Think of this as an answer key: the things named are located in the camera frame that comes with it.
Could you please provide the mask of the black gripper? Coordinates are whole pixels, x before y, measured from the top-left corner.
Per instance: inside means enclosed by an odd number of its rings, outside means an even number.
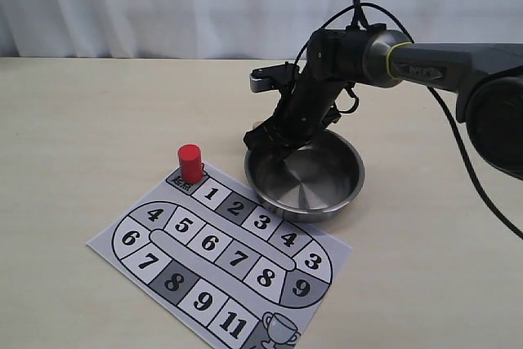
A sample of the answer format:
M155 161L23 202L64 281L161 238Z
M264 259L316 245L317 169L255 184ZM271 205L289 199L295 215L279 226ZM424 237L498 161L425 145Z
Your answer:
M244 144L250 150L278 149L281 164L296 161L302 146L324 126L324 117L345 86L339 78L319 80L305 66L292 92L280 98L267 120L245 134Z

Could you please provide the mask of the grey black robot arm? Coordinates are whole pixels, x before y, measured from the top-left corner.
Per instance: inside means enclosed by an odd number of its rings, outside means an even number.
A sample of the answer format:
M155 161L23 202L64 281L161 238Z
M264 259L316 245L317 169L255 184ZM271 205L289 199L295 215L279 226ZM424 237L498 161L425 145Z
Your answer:
M451 92L455 120L478 155L522 176L522 46L519 43L414 43L383 24L317 29L303 67L284 63L251 73L254 92L276 90L273 114L244 135L250 150L286 157L337 121L333 105L355 83L391 88L408 81Z

